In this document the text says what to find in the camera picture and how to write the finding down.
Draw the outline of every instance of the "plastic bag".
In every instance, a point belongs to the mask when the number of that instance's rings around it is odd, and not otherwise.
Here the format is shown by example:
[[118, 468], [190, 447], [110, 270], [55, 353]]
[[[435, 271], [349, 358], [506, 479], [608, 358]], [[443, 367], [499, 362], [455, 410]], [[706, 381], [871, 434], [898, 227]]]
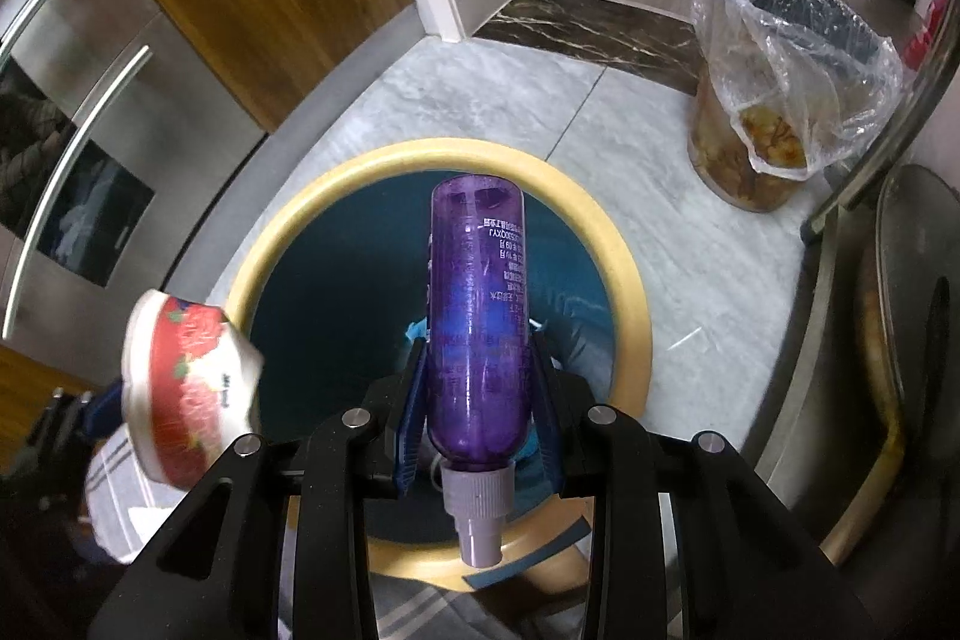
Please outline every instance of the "plastic bag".
[[840, 0], [693, 0], [714, 91], [757, 172], [807, 180], [858, 153], [901, 95], [902, 66]]

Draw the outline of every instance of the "black marble threshold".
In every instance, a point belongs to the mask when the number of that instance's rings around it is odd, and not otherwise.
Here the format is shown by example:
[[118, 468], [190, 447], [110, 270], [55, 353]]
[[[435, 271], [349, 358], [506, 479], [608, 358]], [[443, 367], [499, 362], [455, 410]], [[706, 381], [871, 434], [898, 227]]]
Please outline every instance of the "black marble threshold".
[[690, 95], [703, 63], [693, 25], [611, 0], [512, 0], [476, 36], [619, 68]]

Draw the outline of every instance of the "marble floor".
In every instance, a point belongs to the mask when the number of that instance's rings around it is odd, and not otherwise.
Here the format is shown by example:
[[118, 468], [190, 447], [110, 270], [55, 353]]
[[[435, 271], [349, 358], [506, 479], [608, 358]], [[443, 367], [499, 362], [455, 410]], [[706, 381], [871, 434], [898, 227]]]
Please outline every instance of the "marble floor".
[[704, 63], [686, 20], [612, 0], [510, 0], [476, 34], [619, 68], [690, 95]]
[[577, 180], [611, 215], [646, 287], [654, 371], [643, 422], [737, 447], [767, 389], [794, 301], [812, 181], [773, 215], [717, 199], [686, 154], [693, 98], [651, 79], [516, 44], [423, 39], [323, 134], [234, 254], [208, 301], [223, 303], [264, 226], [304, 185], [382, 145], [475, 137], [515, 146]]

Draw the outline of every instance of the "red and white bowl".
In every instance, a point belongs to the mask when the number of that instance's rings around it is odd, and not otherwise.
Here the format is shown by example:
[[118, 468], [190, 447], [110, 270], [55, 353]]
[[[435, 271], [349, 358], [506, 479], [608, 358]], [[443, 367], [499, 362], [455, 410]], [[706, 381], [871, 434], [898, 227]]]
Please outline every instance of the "red and white bowl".
[[148, 290], [127, 325], [123, 415], [151, 480], [189, 489], [258, 428], [263, 357], [219, 307]]

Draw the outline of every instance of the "blue gripper pad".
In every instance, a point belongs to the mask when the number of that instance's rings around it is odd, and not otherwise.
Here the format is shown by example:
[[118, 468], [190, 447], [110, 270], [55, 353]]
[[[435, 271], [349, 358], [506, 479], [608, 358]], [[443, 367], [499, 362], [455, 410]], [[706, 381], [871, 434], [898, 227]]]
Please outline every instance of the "blue gripper pad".
[[563, 439], [560, 421], [550, 393], [547, 373], [554, 372], [550, 355], [537, 335], [530, 339], [530, 402], [536, 438], [539, 439], [544, 477], [555, 494], [563, 489]]
[[394, 485], [400, 496], [406, 494], [414, 477], [416, 477], [416, 454], [419, 452], [419, 442], [424, 436], [426, 423], [426, 351], [424, 345], [419, 352], [413, 380], [410, 381], [410, 393], [407, 395], [397, 428], [397, 440], [394, 458]]

